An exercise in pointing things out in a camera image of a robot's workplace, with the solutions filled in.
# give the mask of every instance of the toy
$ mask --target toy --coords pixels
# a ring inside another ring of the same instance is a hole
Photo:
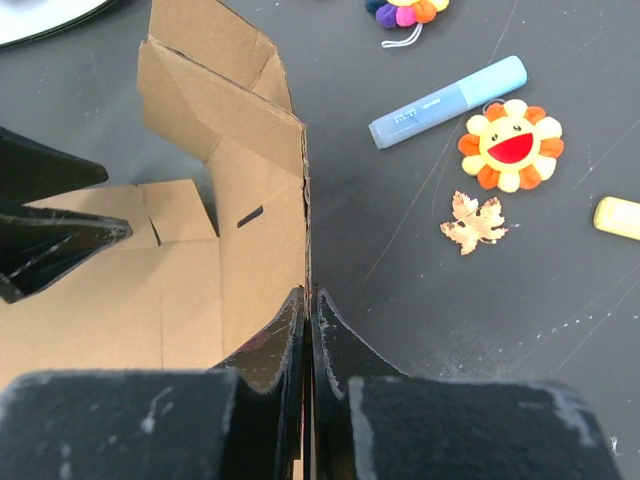
[[[449,0],[365,0],[367,11],[375,15],[384,28],[411,27],[413,33],[405,40],[384,41],[382,48],[406,47],[413,44],[422,33],[422,25],[432,22],[439,12],[449,6]]]
[[[536,188],[553,175],[564,150],[560,123],[522,100],[492,104],[469,119],[467,130],[458,143],[462,169],[485,189]]]

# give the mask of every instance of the brown leaf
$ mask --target brown leaf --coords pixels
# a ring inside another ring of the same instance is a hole
[[[478,242],[495,244],[509,231],[508,228],[498,228],[504,223],[504,217],[497,198],[487,200],[478,208],[478,200],[456,192],[452,206],[456,221],[443,223],[440,230],[462,247],[461,255],[473,252]]]

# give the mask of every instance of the gray tabletop surface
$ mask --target gray tabletop surface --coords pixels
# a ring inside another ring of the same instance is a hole
[[[595,408],[628,479],[640,472],[640,244],[596,231],[606,195],[640,201],[637,0],[452,0],[416,45],[361,0],[229,0],[279,46],[309,125],[314,280],[411,374],[557,379]],[[150,2],[0,52],[0,125],[106,165],[112,184],[195,177],[200,163],[141,123],[136,57]],[[373,119],[519,55],[565,154],[538,189],[499,194],[511,230],[469,257],[446,239],[460,168],[452,120],[387,151]]]

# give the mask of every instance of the blue highlighter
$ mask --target blue highlighter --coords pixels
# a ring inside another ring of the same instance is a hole
[[[416,100],[369,125],[378,149],[388,148],[527,83],[527,70],[511,56]]]

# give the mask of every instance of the white object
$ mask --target white object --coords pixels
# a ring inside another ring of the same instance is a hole
[[[640,203],[605,197],[596,208],[593,225],[603,232],[640,240]]]
[[[0,0],[0,46],[73,22],[111,0]]]

